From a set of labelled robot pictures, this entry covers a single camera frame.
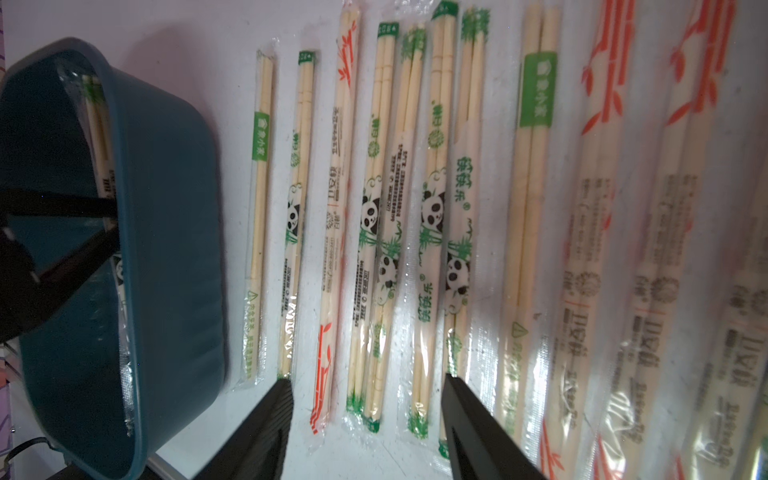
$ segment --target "clear plastic packaging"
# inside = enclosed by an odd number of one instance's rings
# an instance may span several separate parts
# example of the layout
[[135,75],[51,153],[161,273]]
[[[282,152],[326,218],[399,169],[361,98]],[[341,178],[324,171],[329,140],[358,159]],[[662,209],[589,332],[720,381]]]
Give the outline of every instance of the clear plastic packaging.
[[510,195],[504,303],[498,362],[496,418],[520,445],[526,384],[534,375],[531,354],[534,284],[554,113],[561,8],[533,2],[525,10],[518,88],[518,124]]
[[638,478],[661,364],[676,315],[685,253],[702,185],[707,139],[733,22],[732,2],[692,5],[673,56],[674,86],[646,213],[645,243],[623,322],[598,461],[624,478]]
[[763,162],[746,222],[747,239],[733,275],[677,459],[680,480],[731,478],[768,362],[768,162]]
[[540,463],[549,478],[576,475],[587,404],[634,40],[634,2],[602,2],[584,70],[588,100],[572,202],[561,313],[551,354]]
[[342,255],[346,233],[346,203],[352,157],[352,135],[359,63],[361,11],[357,3],[345,1],[337,40],[336,98],[333,105],[333,137],[328,180],[326,237],[323,251],[323,281],[320,300],[315,392],[310,416],[314,435],[329,421],[331,387],[336,358],[336,329],[342,287]]
[[280,302],[281,328],[278,344],[280,355],[277,376],[283,379],[291,378],[294,357],[299,273],[304,237],[304,217],[306,215],[307,181],[310,171],[316,59],[317,53],[314,51],[302,50],[299,52],[295,121],[291,135],[288,224],[283,258],[282,301]]
[[414,322],[411,399],[408,430],[419,439],[429,434],[429,404],[435,371],[436,327],[443,290],[442,245],[448,149],[451,127],[458,4],[443,0],[432,14],[432,61],[429,84],[429,129],[426,178],[422,188],[419,230],[418,310]]
[[275,55],[271,48],[257,54],[256,99],[253,113],[253,149],[250,168],[249,228],[246,248],[245,296],[243,316],[243,368],[239,384],[254,385],[263,378],[266,358],[262,323],[264,239],[266,237],[266,206],[269,163],[272,156],[270,122]]
[[[67,92],[85,140],[91,148],[96,191],[101,198],[115,198],[114,155],[109,125],[109,110],[98,77],[66,60],[56,60],[56,70]],[[104,228],[115,228],[117,222],[104,218]],[[134,374],[127,332],[127,304],[123,283],[122,255],[118,251],[110,259],[112,276],[118,292],[118,345],[120,385],[123,398],[124,421],[129,436],[134,431]]]
[[394,141],[390,144],[386,168],[386,201],[382,208],[381,238],[376,257],[376,281],[372,289],[369,348],[363,386],[362,414],[371,432],[378,432],[392,326],[395,315],[401,252],[406,234],[413,165],[416,115],[426,47],[426,30],[418,23],[403,33],[398,101],[394,123]]
[[[451,151],[448,197],[449,227],[445,236],[445,324],[442,371],[465,378],[468,370],[471,270],[478,239],[481,129],[485,90],[485,47],[491,11],[472,6],[462,16],[461,60],[456,103],[454,145]],[[445,426],[441,422],[440,454],[448,458]]]
[[760,391],[762,395],[752,415],[752,433],[741,454],[740,474],[734,477],[738,480],[768,478],[768,381],[765,379]]
[[376,66],[373,80],[371,115],[369,119],[368,156],[365,184],[362,189],[360,234],[355,271],[355,297],[352,341],[349,347],[349,373],[346,384],[346,409],[362,416],[365,405],[366,360],[369,354],[369,326],[376,279],[376,247],[384,207],[385,158],[388,148],[389,116],[392,105],[393,72],[396,47],[400,34],[399,22],[381,22],[377,31]]

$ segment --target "recycling triangle symbol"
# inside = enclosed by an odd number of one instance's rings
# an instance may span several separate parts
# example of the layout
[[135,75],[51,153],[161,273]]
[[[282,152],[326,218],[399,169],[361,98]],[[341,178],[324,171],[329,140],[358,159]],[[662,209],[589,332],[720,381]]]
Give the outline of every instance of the recycling triangle symbol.
[[518,339],[521,336],[528,335],[528,331],[523,327],[523,325],[520,325],[519,323],[515,322],[512,324],[512,338]]

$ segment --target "black cable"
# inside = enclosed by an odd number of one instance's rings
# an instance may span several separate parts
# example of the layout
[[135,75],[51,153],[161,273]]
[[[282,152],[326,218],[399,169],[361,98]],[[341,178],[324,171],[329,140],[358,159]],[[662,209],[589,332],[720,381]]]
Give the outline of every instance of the black cable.
[[29,447],[33,446],[36,443],[46,443],[48,444],[48,447],[51,450],[55,450],[53,448],[53,445],[48,441],[45,437],[37,437],[32,440],[27,440],[26,442],[22,443],[19,446],[14,447],[8,454],[5,456],[5,460],[3,462],[3,476],[0,477],[0,480],[9,480],[11,478],[11,469],[10,469],[10,461],[19,453],[23,452],[24,450],[28,449]]

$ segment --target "circular logo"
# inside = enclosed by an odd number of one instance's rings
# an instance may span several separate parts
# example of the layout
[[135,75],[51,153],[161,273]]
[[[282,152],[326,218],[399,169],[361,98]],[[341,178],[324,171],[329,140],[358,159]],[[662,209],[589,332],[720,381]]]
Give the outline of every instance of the circular logo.
[[677,300],[677,290],[680,283],[677,279],[662,276],[657,278],[650,286],[650,295],[657,302],[672,303]]
[[381,147],[379,146],[379,142],[372,141],[371,143],[368,144],[369,157],[371,158],[375,157],[376,155],[379,154],[380,151],[381,151]]
[[443,135],[440,130],[431,131],[427,137],[427,145],[429,145],[429,148],[440,147],[443,142],[445,142],[445,135]]
[[576,278],[576,289],[583,296],[597,295],[600,284],[600,276],[594,272],[584,272]]

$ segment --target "plastic bag inside container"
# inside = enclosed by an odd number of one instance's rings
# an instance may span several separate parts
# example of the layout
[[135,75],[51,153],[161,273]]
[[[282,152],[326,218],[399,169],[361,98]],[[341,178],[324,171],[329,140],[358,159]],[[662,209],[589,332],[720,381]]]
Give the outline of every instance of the plastic bag inside container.
[[[112,151],[109,110],[98,77],[66,60],[56,61],[61,85],[74,105],[83,135],[91,149],[96,190],[101,198],[115,198],[114,152]],[[117,226],[114,218],[104,218],[104,228]],[[127,305],[123,282],[123,260],[118,251],[110,258],[112,276],[118,290],[118,335],[120,384],[126,430],[134,431],[134,369],[131,361],[130,340],[127,333]]]

